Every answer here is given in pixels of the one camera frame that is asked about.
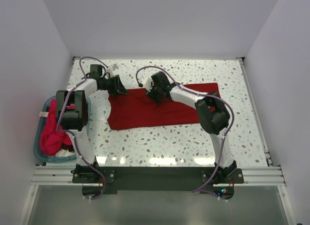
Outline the dark red t-shirt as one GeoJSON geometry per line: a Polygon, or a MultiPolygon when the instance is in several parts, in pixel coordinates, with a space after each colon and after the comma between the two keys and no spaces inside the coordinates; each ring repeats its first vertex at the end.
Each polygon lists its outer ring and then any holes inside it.
{"type": "Polygon", "coordinates": [[[146,89],[129,89],[128,95],[108,97],[112,130],[199,123],[195,109],[168,99],[157,103],[145,95],[146,89]]]}

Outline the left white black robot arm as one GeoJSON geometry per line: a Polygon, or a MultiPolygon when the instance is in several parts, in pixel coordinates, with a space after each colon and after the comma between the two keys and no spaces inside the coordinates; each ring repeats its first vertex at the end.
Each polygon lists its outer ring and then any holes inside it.
{"type": "Polygon", "coordinates": [[[88,166],[83,177],[88,182],[96,182],[100,178],[100,170],[96,168],[96,156],[90,146],[87,124],[89,120],[87,98],[98,90],[105,90],[109,95],[127,95],[119,75],[114,71],[117,64],[104,69],[99,64],[90,65],[90,72],[69,90],[56,93],[57,130],[66,133],[77,156],[77,167],[88,166]]]}

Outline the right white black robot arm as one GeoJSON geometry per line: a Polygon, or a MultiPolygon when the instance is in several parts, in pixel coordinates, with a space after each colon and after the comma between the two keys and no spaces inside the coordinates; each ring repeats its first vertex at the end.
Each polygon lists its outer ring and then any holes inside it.
{"type": "Polygon", "coordinates": [[[228,182],[237,165],[226,134],[230,127],[230,114],[220,95],[215,91],[203,93],[171,83],[163,72],[152,75],[140,86],[146,88],[146,95],[157,103],[169,99],[196,110],[199,124],[211,137],[215,151],[216,178],[222,183],[228,182]]]}

